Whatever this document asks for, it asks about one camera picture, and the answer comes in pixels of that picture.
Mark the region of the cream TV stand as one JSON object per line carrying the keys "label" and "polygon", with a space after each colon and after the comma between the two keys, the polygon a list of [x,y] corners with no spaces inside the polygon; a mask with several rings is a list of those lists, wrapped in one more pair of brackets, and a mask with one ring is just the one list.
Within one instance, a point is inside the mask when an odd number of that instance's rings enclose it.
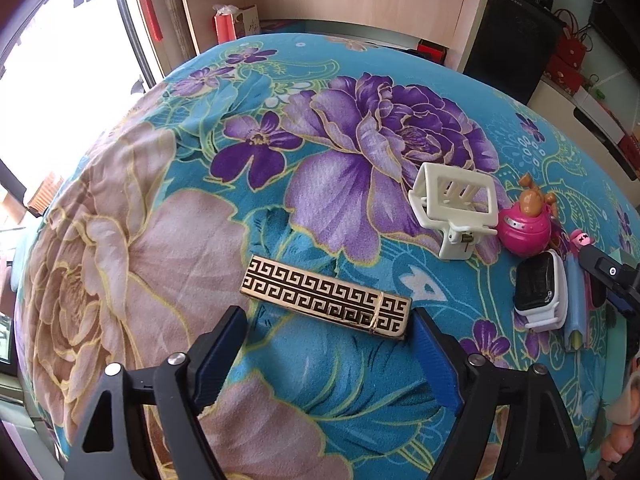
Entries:
{"label": "cream TV stand", "polygon": [[527,106],[578,145],[614,181],[631,205],[639,205],[639,178],[622,152],[562,91],[541,79]]}

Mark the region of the red gift box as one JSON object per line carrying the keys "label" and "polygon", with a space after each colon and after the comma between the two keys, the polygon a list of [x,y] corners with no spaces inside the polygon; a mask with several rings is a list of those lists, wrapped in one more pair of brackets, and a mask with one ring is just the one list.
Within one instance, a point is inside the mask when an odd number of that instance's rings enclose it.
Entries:
{"label": "red gift box", "polygon": [[556,54],[552,54],[551,58],[549,58],[547,67],[544,70],[544,76],[570,96],[574,96],[585,82],[585,77],[578,70],[569,66]]}

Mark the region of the cream hair claw clip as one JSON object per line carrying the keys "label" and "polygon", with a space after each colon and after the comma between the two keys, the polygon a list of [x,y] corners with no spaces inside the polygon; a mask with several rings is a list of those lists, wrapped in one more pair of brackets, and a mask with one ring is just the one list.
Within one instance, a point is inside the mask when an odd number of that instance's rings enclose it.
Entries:
{"label": "cream hair claw clip", "polygon": [[479,242],[497,235],[497,192],[488,174],[424,162],[408,202],[422,228],[442,232],[440,260],[469,259]]}

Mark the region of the gold black patterned lighter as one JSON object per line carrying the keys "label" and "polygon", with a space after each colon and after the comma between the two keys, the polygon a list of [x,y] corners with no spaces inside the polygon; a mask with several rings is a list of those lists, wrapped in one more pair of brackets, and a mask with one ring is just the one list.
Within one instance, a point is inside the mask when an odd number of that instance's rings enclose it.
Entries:
{"label": "gold black patterned lighter", "polygon": [[319,320],[390,339],[405,337],[411,300],[253,256],[241,292]]}

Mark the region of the floral blue tablecloth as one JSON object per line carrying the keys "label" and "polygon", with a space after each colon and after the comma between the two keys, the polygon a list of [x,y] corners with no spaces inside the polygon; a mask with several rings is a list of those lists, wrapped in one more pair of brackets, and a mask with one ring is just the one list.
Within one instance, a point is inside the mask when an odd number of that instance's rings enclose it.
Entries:
{"label": "floral blue tablecloth", "polygon": [[467,352],[550,370],[580,447],[598,448],[608,330],[535,334],[495,238],[438,258],[408,193],[424,162],[488,174],[509,207],[529,174],[565,232],[639,251],[639,217],[554,125],[412,55],[314,35],[223,44],[171,73],[81,159],[21,266],[18,358],[68,454],[104,368],[155,366],[232,304],[250,330],[202,428],[231,479],[423,479],[452,426],[403,341],[240,291],[254,255],[409,298]]}

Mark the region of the white smartwatch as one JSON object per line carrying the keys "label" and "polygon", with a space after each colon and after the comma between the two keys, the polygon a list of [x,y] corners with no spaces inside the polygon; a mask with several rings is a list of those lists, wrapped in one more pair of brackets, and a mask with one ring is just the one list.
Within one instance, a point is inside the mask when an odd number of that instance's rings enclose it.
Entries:
{"label": "white smartwatch", "polygon": [[524,259],[515,274],[514,310],[526,330],[558,330],[568,311],[567,279],[562,258],[552,249]]}

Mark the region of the pink blue smartwatch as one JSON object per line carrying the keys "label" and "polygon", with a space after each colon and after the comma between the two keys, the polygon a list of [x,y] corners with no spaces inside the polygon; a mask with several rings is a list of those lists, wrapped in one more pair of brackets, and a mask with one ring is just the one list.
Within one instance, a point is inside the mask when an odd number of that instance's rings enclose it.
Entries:
{"label": "pink blue smartwatch", "polygon": [[591,276],[578,262],[578,252],[591,245],[593,239],[583,230],[570,233],[570,249],[565,257],[567,279],[567,317],[564,324],[564,346],[566,352],[588,349],[589,313],[592,304]]}

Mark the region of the red gift bag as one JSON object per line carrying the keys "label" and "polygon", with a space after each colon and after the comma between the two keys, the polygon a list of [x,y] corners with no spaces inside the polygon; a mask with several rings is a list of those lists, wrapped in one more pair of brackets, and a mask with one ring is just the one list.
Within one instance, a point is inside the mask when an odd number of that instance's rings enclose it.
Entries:
{"label": "red gift bag", "polygon": [[556,55],[568,66],[579,70],[582,62],[589,51],[585,44],[587,31],[585,27],[580,27],[575,14],[565,8],[553,12],[563,25],[561,36],[556,44]]}

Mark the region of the pink dog figurine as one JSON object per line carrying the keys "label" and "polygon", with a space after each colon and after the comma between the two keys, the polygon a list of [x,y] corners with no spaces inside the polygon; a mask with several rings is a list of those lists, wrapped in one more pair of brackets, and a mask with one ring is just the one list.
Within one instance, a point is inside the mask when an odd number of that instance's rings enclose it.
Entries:
{"label": "pink dog figurine", "polygon": [[528,258],[548,247],[558,206],[555,194],[544,192],[530,174],[524,174],[518,184],[523,191],[510,208],[499,212],[497,233],[509,252]]}

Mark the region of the black cabinet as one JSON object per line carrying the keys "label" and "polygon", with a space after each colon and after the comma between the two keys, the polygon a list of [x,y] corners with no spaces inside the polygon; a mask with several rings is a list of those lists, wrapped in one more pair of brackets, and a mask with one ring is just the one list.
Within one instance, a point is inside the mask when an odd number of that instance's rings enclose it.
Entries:
{"label": "black cabinet", "polygon": [[561,32],[558,18],[527,0],[488,0],[463,73],[526,104]]}

